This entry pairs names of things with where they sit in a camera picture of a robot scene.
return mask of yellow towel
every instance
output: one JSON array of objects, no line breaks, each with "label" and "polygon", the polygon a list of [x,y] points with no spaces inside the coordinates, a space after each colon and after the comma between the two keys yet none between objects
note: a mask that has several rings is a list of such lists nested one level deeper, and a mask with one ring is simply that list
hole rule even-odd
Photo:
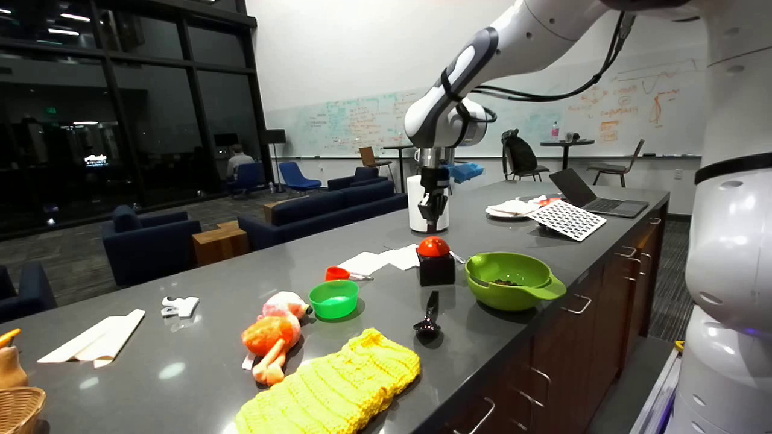
[{"label": "yellow towel", "polygon": [[312,359],[237,415],[238,434],[359,431],[420,373],[420,357],[367,328],[339,352]]}]

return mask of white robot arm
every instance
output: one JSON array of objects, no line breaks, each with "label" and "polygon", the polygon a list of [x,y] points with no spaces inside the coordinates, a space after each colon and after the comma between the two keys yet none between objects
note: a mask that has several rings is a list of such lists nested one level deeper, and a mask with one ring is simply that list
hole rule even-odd
[{"label": "white robot arm", "polygon": [[[483,140],[477,83],[556,60],[611,6],[687,0],[513,0],[405,112],[423,152],[424,220],[446,206],[442,162]],[[772,3],[692,0],[708,34],[712,112],[692,206],[687,288],[696,304],[667,431],[772,431]]]}]

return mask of gray countertop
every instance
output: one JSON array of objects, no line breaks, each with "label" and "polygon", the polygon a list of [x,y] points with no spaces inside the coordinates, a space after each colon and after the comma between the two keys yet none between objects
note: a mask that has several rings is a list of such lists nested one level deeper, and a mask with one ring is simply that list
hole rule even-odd
[{"label": "gray countertop", "polygon": [[[460,255],[480,251],[519,251],[546,261],[571,288],[641,216],[665,202],[658,189],[599,188],[611,197],[648,199],[636,220],[607,220],[583,242],[542,233],[534,222],[497,222],[484,216],[493,202],[517,195],[554,193],[552,183],[494,183],[458,188],[452,195],[452,229],[444,238]],[[44,419],[50,431],[230,431],[238,408],[259,392],[240,369],[240,331],[259,316],[262,302],[289,288],[306,299],[329,265],[361,251],[382,252],[420,240],[407,229],[407,212],[390,212],[359,224],[306,236],[275,249],[238,255],[208,268],[125,286],[107,297],[3,322],[21,326],[16,339],[32,382],[45,388]],[[424,346],[413,322],[424,316],[431,288],[438,288],[438,326],[444,339]],[[196,317],[161,317],[161,297],[201,297]],[[289,357],[287,373],[302,359],[337,352],[365,328],[413,346],[423,373],[368,426],[368,431],[402,434],[417,429],[446,403],[489,357],[524,337],[540,317],[531,314],[494,314],[483,308],[455,269],[455,283],[420,286],[417,269],[390,265],[361,281],[357,316],[339,322],[306,322],[303,339]],[[111,365],[88,364],[39,365],[37,359],[104,316],[145,308],[148,316]]]}]

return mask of large window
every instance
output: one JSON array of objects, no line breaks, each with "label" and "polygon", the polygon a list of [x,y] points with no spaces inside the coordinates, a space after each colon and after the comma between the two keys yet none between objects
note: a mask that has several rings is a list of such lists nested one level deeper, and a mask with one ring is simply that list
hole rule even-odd
[{"label": "large window", "polygon": [[0,238],[221,195],[218,138],[260,162],[254,19],[204,5],[0,0]]}]

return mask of kitchen island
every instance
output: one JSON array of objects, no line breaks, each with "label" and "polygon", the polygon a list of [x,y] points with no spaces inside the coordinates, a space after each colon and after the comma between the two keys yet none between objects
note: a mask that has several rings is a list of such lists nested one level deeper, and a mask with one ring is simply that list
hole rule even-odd
[{"label": "kitchen island", "polygon": [[[423,373],[367,431],[582,431],[635,337],[647,331],[667,195],[599,188],[605,197],[648,199],[648,206],[636,220],[611,216],[582,242],[546,233],[534,222],[484,216],[493,202],[538,193],[554,188],[494,183],[455,189],[444,238],[460,255],[517,251],[546,261],[566,283],[563,299],[500,314],[472,299],[460,268],[455,283],[420,286],[417,269],[386,265],[359,283],[353,317],[303,326],[284,371],[377,328],[413,346]],[[279,288],[306,297],[329,265],[420,238],[401,210],[0,328],[21,328],[16,344],[32,382],[47,392],[44,419],[50,431],[230,431],[238,408],[259,392],[240,369],[238,335],[262,302]],[[413,322],[424,317],[431,288],[438,292],[444,337],[423,344]],[[161,317],[161,297],[201,297],[201,304],[193,317]],[[148,316],[111,365],[37,364],[104,316],[133,308]]]}]

